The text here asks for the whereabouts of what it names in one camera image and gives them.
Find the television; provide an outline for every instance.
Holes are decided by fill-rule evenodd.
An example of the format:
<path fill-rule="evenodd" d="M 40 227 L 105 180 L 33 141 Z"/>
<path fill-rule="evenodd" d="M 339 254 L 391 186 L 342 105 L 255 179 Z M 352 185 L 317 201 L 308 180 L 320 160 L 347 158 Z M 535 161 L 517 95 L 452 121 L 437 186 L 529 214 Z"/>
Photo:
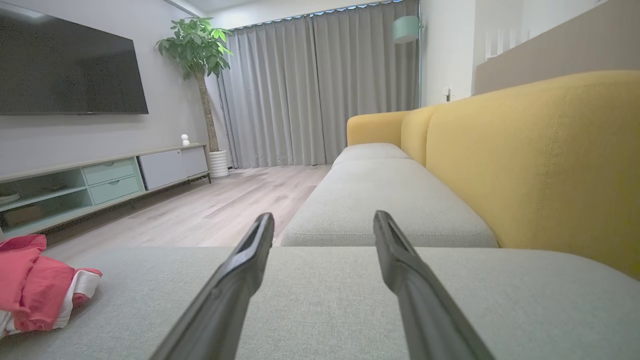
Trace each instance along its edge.
<path fill-rule="evenodd" d="M 0 1 L 0 115 L 148 114 L 133 41 Z"/>

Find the tv stand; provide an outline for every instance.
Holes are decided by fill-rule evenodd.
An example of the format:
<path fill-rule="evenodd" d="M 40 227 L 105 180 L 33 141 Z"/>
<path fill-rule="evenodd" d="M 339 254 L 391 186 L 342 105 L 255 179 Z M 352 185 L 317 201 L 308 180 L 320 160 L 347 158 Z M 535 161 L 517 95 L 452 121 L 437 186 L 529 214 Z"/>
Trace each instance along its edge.
<path fill-rule="evenodd" d="M 0 178 L 0 241 L 34 234 L 150 192 L 208 178 L 208 146 L 158 149 Z"/>

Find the mint green drawer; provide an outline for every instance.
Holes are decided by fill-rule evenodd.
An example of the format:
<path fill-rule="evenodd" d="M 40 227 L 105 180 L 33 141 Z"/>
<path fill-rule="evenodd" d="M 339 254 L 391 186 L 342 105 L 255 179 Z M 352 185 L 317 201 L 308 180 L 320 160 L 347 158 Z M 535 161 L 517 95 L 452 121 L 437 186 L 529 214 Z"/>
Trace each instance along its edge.
<path fill-rule="evenodd" d="M 132 193 L 140 191 L 140 184 L 136 176 L 127 177 L 126 179 L 120 179 L 112 181 L 110 183 L 94 186 L 89 188 L 91 198 L 95 205 L 102 204 L 103 202 L 115 200 L 119 197 L 123 197 Z"/>
<path fill-rule="evenodd" d="M 83 167 L 82 171 L 84 172 L 87 185 L 99 184 L 105 181 L 118 179 L 120 177 L 134 175 L 136 173 L 131 159 Z"/>

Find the curtain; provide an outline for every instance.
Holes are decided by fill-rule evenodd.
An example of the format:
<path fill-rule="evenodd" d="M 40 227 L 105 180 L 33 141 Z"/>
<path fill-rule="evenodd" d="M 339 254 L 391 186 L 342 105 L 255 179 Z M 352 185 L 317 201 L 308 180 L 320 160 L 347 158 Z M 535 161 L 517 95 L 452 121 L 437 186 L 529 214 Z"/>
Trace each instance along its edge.
<path fill-rule="evenodd" d="M 234 165 L 326 163 L 310 19 L 237 29 L 227 45 L 219 84 Z"/>
<path fill-rule="evenodd" d="M 350 117 L 418 106 L 418 41 L 393 41 L 393 23 L 406 15 L 418 15 L 415 0 L 312 18 L 327 162 L 347 146 Z"/>
<path fill-rule="evenodd" d="M 218 80 L 235 167 L 332 163 L 355 115 L 418 106 L 418 41 L 393 42 L 417 0 L 236 29 Z"/>

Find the sofa seat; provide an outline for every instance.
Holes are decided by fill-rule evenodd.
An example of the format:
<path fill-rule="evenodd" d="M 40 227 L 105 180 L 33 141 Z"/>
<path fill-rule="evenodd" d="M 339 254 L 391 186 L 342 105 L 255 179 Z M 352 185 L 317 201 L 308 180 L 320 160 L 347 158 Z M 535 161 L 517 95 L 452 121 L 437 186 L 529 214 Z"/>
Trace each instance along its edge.
<path fill-rule="evenodd" d="M 496 360 L 637 359 L 640 282 L 537 250 L 418 248 Z M 0 359 L 147 360 L 230 248 L 111 249 L 63 329 L 9 336 Z M 374 247 L 276 247 L 236 359 L 408 359 Z"/>
<path fill-rule="evenodd" d="M 373 246 L 376 210 L 388 211 L 414 246 L 498 247 L 486 223 L 410 159 L 334 164 L 289 222 L 282 245 Z"/>
<path fill-rule="evenodd" d="M 392 143 L 363 143 L 345 148 L 333 164 L 337 165 L 343 161 L 382 159 L 410 159 L 410 157 Z"/>

